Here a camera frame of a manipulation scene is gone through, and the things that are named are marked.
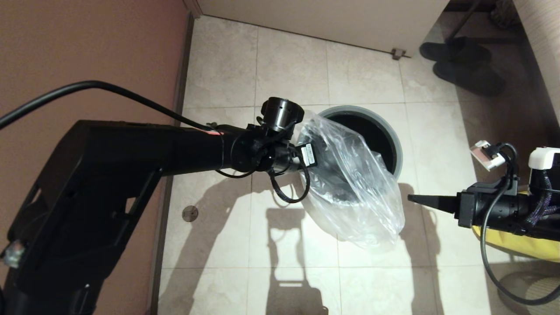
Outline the beige striped upholstered furniture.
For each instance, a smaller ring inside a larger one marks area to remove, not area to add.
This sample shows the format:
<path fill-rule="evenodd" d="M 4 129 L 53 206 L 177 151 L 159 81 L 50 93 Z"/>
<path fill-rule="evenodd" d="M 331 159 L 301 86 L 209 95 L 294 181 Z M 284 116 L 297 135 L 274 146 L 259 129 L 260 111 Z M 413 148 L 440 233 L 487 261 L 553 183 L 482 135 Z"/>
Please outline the beige striped upholstered furniture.
<path fill-rule="evenodd" d="M 513 0 L 560 123 L 560 0 Z"/>

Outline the white door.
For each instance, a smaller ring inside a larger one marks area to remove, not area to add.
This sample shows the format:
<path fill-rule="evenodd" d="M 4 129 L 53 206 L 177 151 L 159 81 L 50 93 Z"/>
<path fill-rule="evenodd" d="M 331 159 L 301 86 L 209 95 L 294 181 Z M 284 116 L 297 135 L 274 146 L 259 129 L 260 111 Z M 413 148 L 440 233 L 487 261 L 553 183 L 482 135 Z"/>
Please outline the white door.
<path fill-rule="evenodd" d="M 197 0 L 202 14 L 413 56 L 450 0 Z"/>

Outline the black slipper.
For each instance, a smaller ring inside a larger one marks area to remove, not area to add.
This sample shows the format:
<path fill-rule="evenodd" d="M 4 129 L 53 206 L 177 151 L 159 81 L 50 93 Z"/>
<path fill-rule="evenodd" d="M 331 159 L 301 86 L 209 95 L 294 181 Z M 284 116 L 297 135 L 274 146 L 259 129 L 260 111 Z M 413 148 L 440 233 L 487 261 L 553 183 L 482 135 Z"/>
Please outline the black slipper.
<path fill-rule="evenodd" d="M 420 55 L 435 62 L 478 63 L 489 62 L 492 52 L 468 37 L 453 38 L 450 42 L 424 42 Z"/>
<path fill-rule="evenodd" d="M 478 96 L 496 97 L 506 89 L 506 80 L 494 71 L 489 63 L 436 62 L 434 74 L 442 80 Z"/>

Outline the dark wall baseboard strip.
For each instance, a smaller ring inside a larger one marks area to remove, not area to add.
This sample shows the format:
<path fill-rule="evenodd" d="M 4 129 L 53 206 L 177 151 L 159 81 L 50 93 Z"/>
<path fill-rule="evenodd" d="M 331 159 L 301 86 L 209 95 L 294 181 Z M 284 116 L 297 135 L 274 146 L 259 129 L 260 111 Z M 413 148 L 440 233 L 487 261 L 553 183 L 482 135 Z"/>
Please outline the dark wall baseboard strip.
<path fill-rule="evenodd" d="M 193 28 L 195 16 L 188 11 L 185 26 L 185 36 L 183 40 L 183 48 L 178 68 L 178 75 L 175 85 L 175 95 L 172 110 L 175 113 L 182 114 L 183 102 L 186 93 L 186 82 L 188 75 L 188 66 L 190 58 L 190 50 L 192 46 Z M 151 278 L 149 287 L 149 298 L 147 301 L 147 311 L 145 315 L 158 315 L 158 301 L 161 283 L 161 269 L 163 263 L 166 229 L 168 224 L 169 207 L 171 203 L 171 195 L 173 188 L 173 177 L 163 177 L 160 180 L 161 193 L 160 203 L 157 212 L 157 225 L 155 229 L 154 247 L 151 265 Z"/>

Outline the clear plastic trash bag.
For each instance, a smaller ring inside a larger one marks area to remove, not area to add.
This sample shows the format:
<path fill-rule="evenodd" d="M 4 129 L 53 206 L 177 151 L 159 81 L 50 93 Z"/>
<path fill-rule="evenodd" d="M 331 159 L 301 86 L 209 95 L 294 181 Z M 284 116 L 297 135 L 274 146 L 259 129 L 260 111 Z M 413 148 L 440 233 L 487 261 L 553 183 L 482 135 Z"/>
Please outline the clear plastic trash bag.
<path fill-rule="evenodd" d="M 405 225 L 401 192 L 382 153 L 347 122 L 306 112 L 298 145 L 312 144 L 308 198 L 328 228 L 362 249 L 395 245 Z"/>

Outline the gray fuzzy bundle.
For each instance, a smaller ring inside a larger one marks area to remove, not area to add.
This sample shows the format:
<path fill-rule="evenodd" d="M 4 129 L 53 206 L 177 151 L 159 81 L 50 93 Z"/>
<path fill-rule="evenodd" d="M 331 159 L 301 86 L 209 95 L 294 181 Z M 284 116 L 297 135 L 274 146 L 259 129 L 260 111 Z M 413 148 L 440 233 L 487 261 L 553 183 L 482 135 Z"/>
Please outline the gray fuzzy bundle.
<path fill-rule="evenodd" d="M 512 29 L 521 23 L 513 0 L 496 0 L 489 18 L 500 29 Z"/>

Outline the grey round trash bin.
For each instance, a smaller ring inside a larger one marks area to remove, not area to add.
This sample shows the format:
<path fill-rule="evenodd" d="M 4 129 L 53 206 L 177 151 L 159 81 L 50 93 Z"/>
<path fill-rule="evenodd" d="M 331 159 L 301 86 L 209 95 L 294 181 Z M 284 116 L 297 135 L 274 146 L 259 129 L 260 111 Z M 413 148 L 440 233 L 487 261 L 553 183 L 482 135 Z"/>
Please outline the grey round trash bin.
<path fill-rule="evenodd" d="M 388 122 L 357 106 L 336 106 L 310 118 L 301 131 L 316 146 L 312 197 L 334 207 L 393 209 L 403 158 Z"/>

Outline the yellow bag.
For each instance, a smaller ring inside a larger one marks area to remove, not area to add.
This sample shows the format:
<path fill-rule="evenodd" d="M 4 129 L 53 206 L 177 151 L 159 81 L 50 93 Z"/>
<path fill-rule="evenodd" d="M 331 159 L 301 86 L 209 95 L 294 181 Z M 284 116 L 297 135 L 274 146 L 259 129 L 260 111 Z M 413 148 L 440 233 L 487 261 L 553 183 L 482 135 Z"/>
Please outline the yellow bag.
<path fill-rule="evenodd" d="M 560 241 L 514 235 L 512 233 L 486 230 L 486 244 L 515 255 L 525 255 L 534 259 L 560 263 Z"/>

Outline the dark furniture leg pole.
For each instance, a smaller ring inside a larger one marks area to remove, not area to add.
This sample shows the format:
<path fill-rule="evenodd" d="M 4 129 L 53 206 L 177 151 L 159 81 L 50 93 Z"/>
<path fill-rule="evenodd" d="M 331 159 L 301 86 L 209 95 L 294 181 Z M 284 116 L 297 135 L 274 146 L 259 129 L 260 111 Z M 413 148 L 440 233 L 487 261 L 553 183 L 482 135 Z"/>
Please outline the dark furniture leg pole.
<path fill-rule="evenodd" d="M 478 6 L 480 6 L 481 2 L 482 2 L 482 0 L 473 0 L 472 4 L 470 4 L 470 7 L 465 12 L 464 16 L 462 16 L 460 22 L 457 23 L 457 25 L 453 28 L 453 30 L 450 32 L 450 34 L 444 40 L 445 44 L 449 44 L 450 42 L 452 42 L 452 40 L 454 40 L 454 38 L 456 38 L 457 34 L 460 32 L 460 30 L 466 24 L 468 19 L 472 16 L 472 14 L 474 14 L 474 12 L 478 8 Z"/>

